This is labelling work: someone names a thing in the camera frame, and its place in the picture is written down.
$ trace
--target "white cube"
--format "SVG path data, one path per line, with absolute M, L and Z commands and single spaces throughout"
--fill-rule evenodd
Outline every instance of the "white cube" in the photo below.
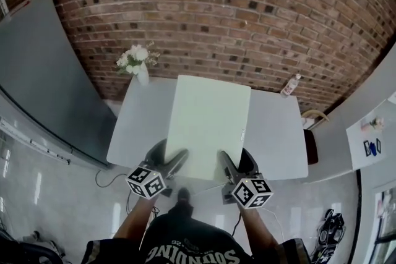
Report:
M 273 192 L 263 179 L 242 178 L 232 195 L 244 209 L 260 208 Z
M 151 199 L 166 189 L 161 173 L 137 166 L 125 178 L 132 192 L 136 195 Z

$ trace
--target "water bottle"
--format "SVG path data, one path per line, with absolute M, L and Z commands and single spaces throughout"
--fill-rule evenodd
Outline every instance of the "water bottle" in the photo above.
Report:
M 280 95 L 284 98 L 289 97 L 289 95 L 293 92 L 293 90 L 296 89 L 300 78 L 301 75 L 296 74 L 292 79 L 290 79 L 287 85 L 283 87 L 282 91 L 280 92 Z

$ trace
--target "flower vase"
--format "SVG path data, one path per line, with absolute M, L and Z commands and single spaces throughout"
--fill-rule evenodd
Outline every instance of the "flower vase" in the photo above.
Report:
M 140 65 L 140 71 L 137 73 L 137 80 L 142 86 L 147 86 L 149 84 L 149 71 L 147 70 L 145 62 L 142 62 Z

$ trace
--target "brick wall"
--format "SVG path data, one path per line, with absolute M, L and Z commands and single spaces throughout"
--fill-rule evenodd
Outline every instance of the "brick wall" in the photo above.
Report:
M 7 0 L 14 7 L 22 0 Z M 325 110 L 372 71 L 395 30 L 396 0 L 54 0 L 103 98 L 129 77 L 115 61 L 133 43 L 162 52 L 154 76 L 200 75 L 279 92 L 294 73 L 301 110 Z

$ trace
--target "shoe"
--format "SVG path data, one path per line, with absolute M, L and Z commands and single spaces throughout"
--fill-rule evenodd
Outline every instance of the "shoe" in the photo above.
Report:
M 178 202 L 182 200 L 185 202 L 190 202 L 190 192 L 185 187 L 181 188 L 178 192 Z
M 32 236 L 35 238 L 36 241 L 38 241 L 40 238 L 40 233 L 38 231 L 33 231 Z

